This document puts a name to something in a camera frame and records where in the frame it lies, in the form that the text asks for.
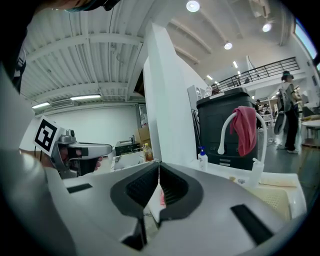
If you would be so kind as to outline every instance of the window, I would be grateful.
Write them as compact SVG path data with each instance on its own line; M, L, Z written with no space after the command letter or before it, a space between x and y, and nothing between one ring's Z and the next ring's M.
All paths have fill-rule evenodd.
M311 39L308 36L308 33L305 31L304 27L301 25L299 20L295 20L295 30L294 30L295 35L299 38L301 43L304 45L306 50L309 52L310 56L312 59L314 59L318 52L312 43Z

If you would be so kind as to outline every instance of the red towel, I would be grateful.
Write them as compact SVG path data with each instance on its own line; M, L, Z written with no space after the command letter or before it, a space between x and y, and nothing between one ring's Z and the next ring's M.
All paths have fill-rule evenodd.
M238 152L241 157L249 154L257 143L256 110L249 106L239 106L233 110L236 116L231 121L230 134L238 134Z

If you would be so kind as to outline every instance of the metal railing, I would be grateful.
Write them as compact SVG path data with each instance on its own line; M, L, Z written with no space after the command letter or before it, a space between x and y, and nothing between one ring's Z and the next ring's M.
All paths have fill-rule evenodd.
M223 91L245 85L260 79L280 75L283 71L294 71L300 69L296 61L296 57L282 59L267 65L259 66L253 68L246 72L241 73L241 75L231 76L218 84L212 85L212 95L221 93Z

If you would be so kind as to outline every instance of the white wall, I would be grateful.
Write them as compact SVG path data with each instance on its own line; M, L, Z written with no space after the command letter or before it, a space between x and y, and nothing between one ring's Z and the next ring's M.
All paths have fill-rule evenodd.
M112 107L78 110L48 116L57 125L74 130L78 142L106 143L115 146L118 141L132 137L138 128L134 107ZM34 150L33 137L40 118L34 118L27 128L20 148Z
M150 72L149 58L146 59L143 65L143 84L153 156L159 159L159 161L162 161L157 124L156 103L154 97L154 90L152 87L152 77Z
M186 165L196 159L196 139L184 71L167 30L154 23L146 27L145 44L148 51L148 68L145 64L144 81L148 118L150 104L155 104L157 133L162 161Z
M250 61L255 68L294 56L295 52L292 51L287 45L273 45L271 47L258 48L256 51L249 54Z
M304 48L303 44L294 34L290 36L287 47L296 57L296 62L298 63L300 69L305 71L306 79L299 84L300 93L302 94L304 91L307 91L309 102L318 104L320 97L320 80L316 72L316 68L313 66L311 57ZM314 85L312 76L315 77L317 86Z
M190 86L195 86L198 88L202 88L206 90L207 84L206 82L197 74L196 71L192 67L190 67L182 58L178 55L178 62L180 65L180 69L182 71L182 75L184 78L185 87L188 89Z

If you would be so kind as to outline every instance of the white spray bottle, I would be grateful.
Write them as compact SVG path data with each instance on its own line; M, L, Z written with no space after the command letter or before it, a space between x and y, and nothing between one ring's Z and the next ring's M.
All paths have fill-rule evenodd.
M200 154L198 154L200 170L206 172L208 168L208 156L205 154L204 146L199 146L199 149L201 149Z

